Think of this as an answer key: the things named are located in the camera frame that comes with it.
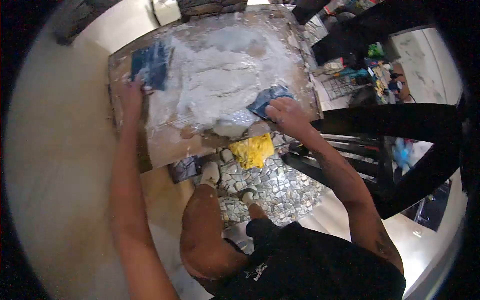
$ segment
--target stone tile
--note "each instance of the stone tile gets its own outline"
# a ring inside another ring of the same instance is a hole
[[[226,182],[229,186],[233,186],[236,183],[234,179],[230,179],[229,181]]]
[[[329,191],[324,185],[284,165],[275,154],[262,169],[243,170],[238,164],[221,168],[219,185],[220,210],[225,226],[250,220],[247,207],[238,199],[237,191],[255,185],[257,203],[275,224],[285,225],[310,213],[320,203],[320,196]]]

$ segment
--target foot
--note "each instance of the foot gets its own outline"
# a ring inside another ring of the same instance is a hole
[[[245,203],[247,207],[249,207],[250,205],[255,203],[253,196],[256,194],[256,192],[257,192],[257,188],[255,186],[245,189],[242,195],[241,201]]]
[[[216,185],[220,181],[220,170],[216,162],[208,162],[204,165],[202,171],[202,178],[200,184],[208,184],[212,188],[216,189]]]

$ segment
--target stone wall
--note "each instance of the stone wall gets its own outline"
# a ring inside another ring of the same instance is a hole
[[[248,0],[177,0],[182,16],[210,16],[242,12]]]

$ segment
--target blue sanding sponge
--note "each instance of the blue sanding sponge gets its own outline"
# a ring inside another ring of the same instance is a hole
[[[287,87],[277,85],[261,91],[255,101],[247,106],[247,109],[262,119],[271,120],[265,113],[265,107],[270,104],[271,100],[275,100],[281,97],[288,97],[295,100],[293,95],[288,91]]]

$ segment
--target tattoo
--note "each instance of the tattoo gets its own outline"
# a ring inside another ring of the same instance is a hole
[[[396,249],[396,247],[393,244],[390,237],[388,236],[385,230],[385,227],[382,223],[382,220],[378,216],[375,216],[375,218],[377,220],[377,225],[378,225],[378,236],[380,237],[380,240],[375,241],[377,246],[377,251],[380,254],[390,258],[395,254],[396,251],[394,249]]]

